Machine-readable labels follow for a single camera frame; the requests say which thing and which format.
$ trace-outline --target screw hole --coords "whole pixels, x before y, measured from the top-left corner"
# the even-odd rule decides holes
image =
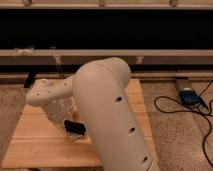
[[[118,102],[120,102],[121,100],[122,100],[122,97],[117,97],[117,98],[115,99],[115,102],[118,103]]]
[[[148,160],[148,157],[146,156],[146,157],[144,157],[142,163],[144,164],[147,160]]]
[[[135,131],[135,128],[133,127],[129,130],[129,134],[132,134],[134,131]]]

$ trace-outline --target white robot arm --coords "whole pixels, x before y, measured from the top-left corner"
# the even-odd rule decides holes
[[[58,100],[73,96],[105,171],[159,171],[125,94],[130,74],[119,58],[93,61],[56,85],[43,80],[26,100],[60,122]]]

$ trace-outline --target black cable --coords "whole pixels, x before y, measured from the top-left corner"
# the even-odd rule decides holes
[[[212,83],[213,83],[213,80],[211,80],[209,82],[209,84],[201,91],[201,93],[199,94],[199,97],[201,97],[208,90],[208,88],[211,86]],[[174,111],[165,111],[165,110],[162,110],[158,106],[158,101],[160,99],[167,99],[167,100],[173,101],[173,102],[177,103],[178,105],[180,105],[181,107],[183,107],[185,109],[174,110]],[[213,129],[211,121],[208,118],[208,117],[213,117],[213,115],[212,115],[212,104],[213,104],[213,100],[210,100],[209,104],[208,104],[208,109],[209,110],[208,110],[207,113],[205,113],[205,112],[201,111],[201,109],[200,109],[200,106],[202,105],[201,103],[198,104],[195,107],[188,107],[188,106],[184,106],[178,100],[175,100],[175,99],[173,99],[171,97],[168,97],[168,96],[158,96],[154,100],[155,108],[158,111],[162,112],[162,113],[166,113],[166,114],[174,114],[174,113],[182,113],[182,112],[194,113],[194,114],[197,114],[197,115],[203,117],[207,121],[209,129],[208,129],[208,132],[206,133],[206,135],[203,138],[203,141],[202,141],[202,150],[203,150],[203,153],[204,153],[204,156],[205,156],[206,160],[208,161],[208,163],[210,164],[210,166],[213,168],[213,162],[210,160],[210,158],[209,158],[209,156],[207,154],[207,151],[206,151],[206,146],[205,146],[206,145],[206,141],[207,141],[209,135],[212,133],[212,129]]]

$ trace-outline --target floor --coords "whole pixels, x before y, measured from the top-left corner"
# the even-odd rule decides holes
[[[0,163],[8,147],[8,143],[25,104],[25,95],[28,89],[23,89],[26,75],[5,79],[0,77]],[[200,92],[208,82],[193,82],[192,85]],[[156,110],[153,100],[159,95],[167,95],[177,98],[174,84],[171,81],[143,81],[141,86],[144,100],[150,116],[153,137],[157,148],[159,166],[162,171],[211,171],[213,170],[203,156],[201,141],[206,123],[199,116],[190,113],[167,115]],[[209,101],[213,95],[213,86],[204,94],[204,99]],[[178,106],[164,101],[163,109],[176,109]],[[213,160],[213,135],[207,143],[207,151]],[[59,169],[42,169],[45,171]],[[74,169],[73,171],[85,171],[91,169]]]

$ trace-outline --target terrazzo floor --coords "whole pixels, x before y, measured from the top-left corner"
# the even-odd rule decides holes
[[[4,76],[0,77],[0,163],[25,104],[25,95],[29,89],[24,89],[23,85],[20,84],[25,77],[26,75],[22,75],[21,78],[20,76],[16,77],[15,79],[5,79]],[[205,81],[192,83],[197,92],[200,92],[207,84],[208,82]],[[213,170],[204,158],[201,148],[203,135],[207,131],[206,122],[199,116],[190,113],[162,114],[153,105],[153,100],[159,95],[177,98],[173,82],[142,80],[141,86],[150,117],[161,171]],[[209,101],[212,96],[213,85],[203,97],[206,101]],[[179,106],[168,101],[162,101],[160,105],[165,110],[179,108]],[[213,135],[209,137],[207,151],[213,161]],[[67,168],[42,170],[92,171],[94,169]]]

